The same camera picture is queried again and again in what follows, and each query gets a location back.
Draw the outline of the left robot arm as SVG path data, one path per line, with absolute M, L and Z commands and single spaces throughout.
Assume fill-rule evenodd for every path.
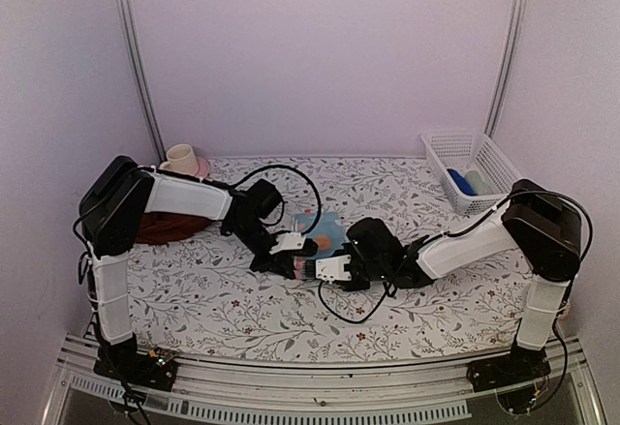
M 129 254 L 146 213 L 171 213 L 220 222 L 225 234 L 235 235 L 255 256 L 259 266 L 281 264 L 286 253 L 299 251 L 298 232 L 272 234 L 262 219 L 275 206 L 278 191 L 261 180 L 247 191 L 234 186 L 157 169 L 141 167 L 127 156 L 116 157 L 79 204 L 77 224 L 91 258 L 89 282 L 101 334 L 100 349 L 108 366 L 124 380 L 143 373 L 143 357 L 129 314 L 127 267 Z

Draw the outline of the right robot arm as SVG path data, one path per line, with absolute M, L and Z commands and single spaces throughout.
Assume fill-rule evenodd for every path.
M 519 253 L 531 274 L 525 306 L 514 336 L 515 350 L 501 374 L 521 382 L 539 364 L 568 288 L 593 241 L 593 223 L 576 200 L 519 179 L 508 195 L 480 217 L 455 230 L 402 243 L 377 218 L 364 218 L 347 231 L 335 281 L 346 290 L 382 281 L 396 288 L 424 288 L 469 264 Z

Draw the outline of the blue patterned towel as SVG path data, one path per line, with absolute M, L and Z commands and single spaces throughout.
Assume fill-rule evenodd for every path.
M 314 261 L 329 258 L 340 249 L 345 242 L 345 231 L 339 223 L 339 215 L 335 212 L 324 212 L 319 222 L 308 233 L 318 245 L 317 253 L 312 257 L 294 258 L 294 277 L 298 280 L 314 280 Z

